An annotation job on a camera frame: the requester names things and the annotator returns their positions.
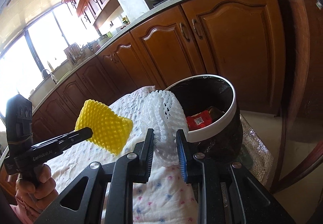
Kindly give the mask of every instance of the faucet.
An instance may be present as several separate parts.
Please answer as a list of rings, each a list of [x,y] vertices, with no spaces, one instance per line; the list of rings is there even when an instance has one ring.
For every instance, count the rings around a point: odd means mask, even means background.
[[[44,74],[43,74],[43,71],[44,70],[46,70],[46,71],[48,71],[49,72],[49,74],[48,75],[50,75],[50,77],[52,78],[52,80],[54,81],[54,83],[55,84],[57,84],[57,78],[48,70],[48,69],[43,69],[42,71],[41,71],[41,75],[42,75],[42,77],[43,77],[43,79],[45,79],[45,77],[44,77]]]

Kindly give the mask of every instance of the white foam net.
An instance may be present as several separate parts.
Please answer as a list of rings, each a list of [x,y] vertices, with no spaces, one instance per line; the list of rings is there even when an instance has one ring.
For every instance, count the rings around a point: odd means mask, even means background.
[[[154,162],[169,167],[178,165],[176,132],[183,129],[185,136],[188,127],[183,109],[170,91],[156,90],[144,101],[141,116],[141,131],[154,129]]]

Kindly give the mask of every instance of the bright window light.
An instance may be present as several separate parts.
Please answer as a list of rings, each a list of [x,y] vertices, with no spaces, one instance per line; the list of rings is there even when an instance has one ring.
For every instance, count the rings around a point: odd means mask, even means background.
[[[22,36],[0,59],[0,112],[5,116],[8,99],[18,92],[28,98],[30,91],[42,80],[25,36]]]
[[[3,124],[1,119],[0,119],[0,131],[5,131],[5,125]]]
[[[43,16],[29,27],[28,31],[39,59],[46,69],[50,70],[47,61],[55,69],[67,59],[64,49],[68,45],[52,13]]]
[[[70,45],[77,43],[82,47],[99,38],[95,28],[88,26],[86,29],[81,19],[71,14],[66,4],[56,7],[53,12]]]

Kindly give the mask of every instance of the pink sleeve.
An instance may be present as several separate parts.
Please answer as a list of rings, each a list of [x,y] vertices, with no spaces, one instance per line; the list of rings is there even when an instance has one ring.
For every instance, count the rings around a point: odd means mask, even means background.
[[[34,209],[29,207],[27,204],[22,202],[19,198],[16,197],[17,206],[10,205],[12,210],[15,212],[17,217],[23,224],[33,224],[33,222],[38,218],[40,215]]]

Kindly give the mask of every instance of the yellow foam net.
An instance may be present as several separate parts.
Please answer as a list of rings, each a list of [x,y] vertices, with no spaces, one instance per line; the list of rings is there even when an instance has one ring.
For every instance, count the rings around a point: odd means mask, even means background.
[[[119,154],[130,136],[133,122],[118,116],[107,105],[89,99],[84,103],[75,130],[86,126],[93,131],[93,136],[88,141]]]

